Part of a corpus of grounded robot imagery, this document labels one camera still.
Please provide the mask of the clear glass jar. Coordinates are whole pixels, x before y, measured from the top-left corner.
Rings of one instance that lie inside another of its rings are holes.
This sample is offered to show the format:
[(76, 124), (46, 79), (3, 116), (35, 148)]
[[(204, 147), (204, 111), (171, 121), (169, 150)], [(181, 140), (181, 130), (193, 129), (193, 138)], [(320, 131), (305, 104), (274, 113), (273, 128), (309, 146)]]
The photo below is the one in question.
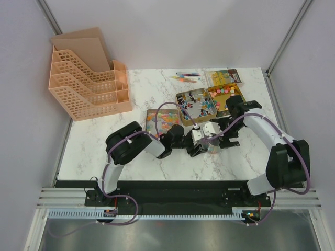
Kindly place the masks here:
[(207, 145), (207, 153), (209, 154), (217, 154), (220, 152), (220, 150), (221, 150), (220, 147), (208, 147)]

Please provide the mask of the pink tray of gummy candies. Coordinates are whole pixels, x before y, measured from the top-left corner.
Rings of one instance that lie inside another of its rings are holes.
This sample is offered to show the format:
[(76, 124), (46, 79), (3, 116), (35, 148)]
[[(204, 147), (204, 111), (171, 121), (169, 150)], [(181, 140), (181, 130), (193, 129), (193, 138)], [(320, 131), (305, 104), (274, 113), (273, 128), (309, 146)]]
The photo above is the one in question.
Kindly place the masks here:
[(145, 130), (158, 138), (167, 133), (175, 124), (179, 123), (179, 115), (176, 109), (161, 109), (155, 119), (156, 110), (148, 109), (146, 113)]

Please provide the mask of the gold tin of lollipops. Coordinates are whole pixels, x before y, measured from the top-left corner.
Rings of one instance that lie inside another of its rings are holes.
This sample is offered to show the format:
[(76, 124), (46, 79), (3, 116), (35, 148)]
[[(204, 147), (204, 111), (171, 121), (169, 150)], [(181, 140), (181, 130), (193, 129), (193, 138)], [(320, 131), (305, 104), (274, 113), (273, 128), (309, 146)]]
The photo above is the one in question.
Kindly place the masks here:
[(178, 107), (180, 120), (186, 127), (192, 126), (193, 123), (200, 124), (214, 119), (217, 115), (217, 108), (206, 88), (188, 90), (177, 93), (176, 102), (184, 109)]

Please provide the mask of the gold tin of star candies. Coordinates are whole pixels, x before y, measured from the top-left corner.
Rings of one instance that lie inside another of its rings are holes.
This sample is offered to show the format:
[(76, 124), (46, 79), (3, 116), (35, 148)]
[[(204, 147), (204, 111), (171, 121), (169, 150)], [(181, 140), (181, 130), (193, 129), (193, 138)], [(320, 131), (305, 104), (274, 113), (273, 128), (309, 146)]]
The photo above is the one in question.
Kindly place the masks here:
[(228, 83), (223, 85), (217, 85), (207, 88), (210, 98), (214, 102), (214, 106), (217, 109), (216, 117), (224, 117), (230, 115), (227, 108), (226, 101), (231, 96), (240, 96), (243, 101), (245, 98), (236, 83)]

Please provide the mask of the silver round jar lid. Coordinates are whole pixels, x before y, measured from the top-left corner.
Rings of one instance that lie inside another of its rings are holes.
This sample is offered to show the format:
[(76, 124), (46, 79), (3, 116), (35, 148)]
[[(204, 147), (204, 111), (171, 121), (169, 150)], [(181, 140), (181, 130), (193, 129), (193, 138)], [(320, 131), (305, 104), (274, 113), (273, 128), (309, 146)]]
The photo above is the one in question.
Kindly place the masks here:
[(206, 140), (207, 144), (208, 144), (208, 147), (220, 147), (220, 141), (218, 138), (210, 138), (210, 139), (207, 139)]

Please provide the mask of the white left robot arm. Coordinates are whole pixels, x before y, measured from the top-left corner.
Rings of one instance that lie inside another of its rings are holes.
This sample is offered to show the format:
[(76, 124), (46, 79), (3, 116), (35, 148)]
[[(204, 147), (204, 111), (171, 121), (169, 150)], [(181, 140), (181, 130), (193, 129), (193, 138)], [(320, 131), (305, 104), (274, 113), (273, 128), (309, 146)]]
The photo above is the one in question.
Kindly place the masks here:
[(100, 190), (97, 200), (104, 206), (114, 202), (114, 191), (124, 166), (143, 151), (158, 159), (170, 156), (174, 149), (185, 149), (191, 157), (208, 151), (208, 144), (202, 141), (204, 134), (199, 126), (187, 134), (184, 132), (181, 125), (175, 124), (166, 133), (156, 137), (143, 131), (139, 123), (134, 121), (112, 133), (105, 141), (107, 162), (98, 180)]

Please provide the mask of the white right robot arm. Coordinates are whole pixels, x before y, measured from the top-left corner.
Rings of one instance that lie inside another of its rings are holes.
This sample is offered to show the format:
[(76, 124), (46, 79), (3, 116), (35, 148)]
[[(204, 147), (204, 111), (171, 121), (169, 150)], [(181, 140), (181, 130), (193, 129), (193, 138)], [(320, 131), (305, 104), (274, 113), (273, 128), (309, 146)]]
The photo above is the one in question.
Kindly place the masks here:
[(269, 159), (264, 174), (247, 181), (247, 188), (240, 192), (240, 200), (246, 206), (258, 201), (259, 195), (287, 189), (294, 193), (293, 186), (305, 183), (306, 194), (311, 187), (309, 145), (305, 140), (296, 140), (286, 134), (269, 119), (262, 106), (255, 100), (243, 101), (241, 96), (226, 100), (230, 117), (219, 118), (217, 123), (223, 134), (219, 137), (222, 149), (237, 146), (239, 130), (252, 130), (269, 150)]

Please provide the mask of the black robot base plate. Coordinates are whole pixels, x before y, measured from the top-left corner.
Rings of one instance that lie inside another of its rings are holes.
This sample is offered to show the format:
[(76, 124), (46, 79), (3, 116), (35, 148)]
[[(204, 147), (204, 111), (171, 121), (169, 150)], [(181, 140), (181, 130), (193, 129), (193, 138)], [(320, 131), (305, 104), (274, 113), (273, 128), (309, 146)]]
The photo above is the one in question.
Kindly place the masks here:
[(118, 182), (111, 198), (99, 188), (89, 190), (85, 199), (87, 207), (121, 208), (134, 214), (144, 210), (176, 212), (219, 208), (265, 208), (271, 206), (266, 194), (253, 196), (247, 191), (245, 180), (223, 181), (126, 181)]

